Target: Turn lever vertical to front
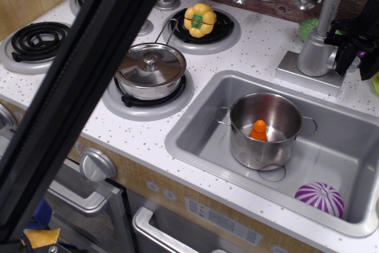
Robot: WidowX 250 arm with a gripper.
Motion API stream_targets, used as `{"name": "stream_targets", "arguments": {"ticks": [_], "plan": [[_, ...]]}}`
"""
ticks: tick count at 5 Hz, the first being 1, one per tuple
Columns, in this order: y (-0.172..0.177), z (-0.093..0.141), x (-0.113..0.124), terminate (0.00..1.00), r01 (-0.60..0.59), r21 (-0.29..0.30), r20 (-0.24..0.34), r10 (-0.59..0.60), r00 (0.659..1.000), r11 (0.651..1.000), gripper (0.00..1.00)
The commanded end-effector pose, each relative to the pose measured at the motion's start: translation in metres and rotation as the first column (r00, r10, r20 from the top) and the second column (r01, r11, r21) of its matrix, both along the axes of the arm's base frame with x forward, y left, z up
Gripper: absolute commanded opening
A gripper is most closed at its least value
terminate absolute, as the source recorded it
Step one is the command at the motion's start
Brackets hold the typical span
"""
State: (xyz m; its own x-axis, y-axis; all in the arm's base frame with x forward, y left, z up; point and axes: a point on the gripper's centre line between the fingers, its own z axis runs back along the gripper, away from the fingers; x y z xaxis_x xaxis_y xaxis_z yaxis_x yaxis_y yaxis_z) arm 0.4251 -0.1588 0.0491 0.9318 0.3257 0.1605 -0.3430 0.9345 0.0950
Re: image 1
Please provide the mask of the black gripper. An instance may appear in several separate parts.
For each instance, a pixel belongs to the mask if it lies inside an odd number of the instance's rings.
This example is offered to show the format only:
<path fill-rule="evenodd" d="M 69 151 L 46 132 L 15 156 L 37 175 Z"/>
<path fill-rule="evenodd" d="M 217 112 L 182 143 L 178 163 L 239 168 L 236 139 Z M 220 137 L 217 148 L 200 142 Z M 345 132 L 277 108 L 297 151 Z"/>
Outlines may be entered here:
<path fill-rule="evenodd" d="M 346 74 L 358 52 L 367 54 L 361 60 L 361 80 L 369 80 L 378 73 L 378 0 L 367 0 L 359 16 L 333 20 L 324 43 L 337 46 L 335 71 Z"/>

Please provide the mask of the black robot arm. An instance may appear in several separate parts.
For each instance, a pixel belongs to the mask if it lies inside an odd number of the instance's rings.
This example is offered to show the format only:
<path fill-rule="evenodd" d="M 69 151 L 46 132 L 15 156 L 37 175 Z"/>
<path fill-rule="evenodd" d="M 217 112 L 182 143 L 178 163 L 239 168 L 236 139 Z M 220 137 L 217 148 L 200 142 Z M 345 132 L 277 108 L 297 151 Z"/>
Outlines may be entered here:
<path fill-rule="evenodd" d="M 1 244 L 21 232 L 156 0 L 88 0 L 1 161 Z"/>

